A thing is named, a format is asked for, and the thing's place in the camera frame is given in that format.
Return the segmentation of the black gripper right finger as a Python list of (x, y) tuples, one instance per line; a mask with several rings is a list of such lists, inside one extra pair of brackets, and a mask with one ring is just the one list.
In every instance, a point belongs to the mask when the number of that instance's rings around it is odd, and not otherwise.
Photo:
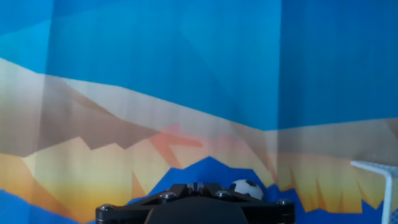
[(295, 223), (295, 204), (287, 199), (266, 202), (255, 182), (219, 184), (197, 183), (197, 196), (210, 199), (198, 212), (200, 223)]

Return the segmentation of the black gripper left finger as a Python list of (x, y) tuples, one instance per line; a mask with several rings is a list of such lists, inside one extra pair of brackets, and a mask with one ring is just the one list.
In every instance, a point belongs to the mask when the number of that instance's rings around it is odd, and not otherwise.
[(95, 210), (95, 223), (144, 223), (154, 207), (191, 196), (197, 196), (196, 182), (173, 184), (167, 190), (125, 206), (116, 206), (109, 203), (100, 205)]

